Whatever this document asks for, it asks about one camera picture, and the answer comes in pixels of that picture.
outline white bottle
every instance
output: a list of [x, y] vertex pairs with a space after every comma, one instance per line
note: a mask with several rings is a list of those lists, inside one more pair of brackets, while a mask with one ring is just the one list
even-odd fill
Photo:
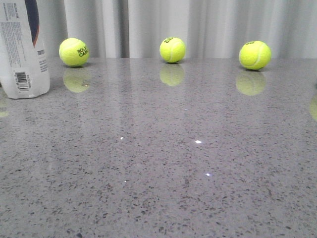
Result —
[[0, 83], [14, 99], [50, 88], [36, 0], [0, 0]]

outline printed logo on tennis ball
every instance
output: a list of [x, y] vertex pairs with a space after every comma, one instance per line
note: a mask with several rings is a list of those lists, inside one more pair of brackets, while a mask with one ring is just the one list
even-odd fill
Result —
[[63, 81], [65, 87], [73, 93], [82, 93], [90, 87], [91, 75], [85, 68], [67, 68]]
[[240, 50], [239, 61], [244, 68], [258, 70], [271, 60], [271, 49], [262, 41], [250, 41]]
[[311, 103], [309, 104], [309, 113], [312, 118], [317, 121], [317, 94], [311, 99]]
[[59, 46], [60, 59], [70, 67], [79, 67], [87, 62], [89, 50], [87, 45], [76, 38], [68, 38]]
[[159, 47], [160, 56], [168, 63], [182, 60], [186, 53], [185, 43], [177, 37], [164, 39]]
[[266, 79], [258, 71], [242, 71], [236, 77], [237, 90], [247, 96], [254, 96], [265, 89]]
[[185, 76], [183, 67], [179, 64], [165, 64], [159, 72], [160, 80], [168, 86], [179, 85]]

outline barcode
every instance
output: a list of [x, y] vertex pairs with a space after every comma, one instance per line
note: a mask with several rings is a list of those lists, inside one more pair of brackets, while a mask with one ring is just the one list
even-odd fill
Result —
[[23, 92], [29, 91], [29, 84], [28, 84], [28, 81], [26, 80], [25, 72], [16, 72], [14, 76], [15, 76], [15, 81], [16, 81], [16, 85], [18, 86], [18, 89]]

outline backdrop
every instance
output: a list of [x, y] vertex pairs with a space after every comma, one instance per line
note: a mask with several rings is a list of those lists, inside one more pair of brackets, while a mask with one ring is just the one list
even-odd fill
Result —
[[38, 0], [49, 56], [68, 37], [92, 57], [158, 58], [169, 36], [186, 58], [234, 58], [261, 40], [273, 58], [316, 58], [317, 0]]

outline granite surface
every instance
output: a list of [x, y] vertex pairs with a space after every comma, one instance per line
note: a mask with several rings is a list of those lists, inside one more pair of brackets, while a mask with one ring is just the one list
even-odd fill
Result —
[[0, 238], [317, 238], [317, 59], [49, 71], [0, 88]]

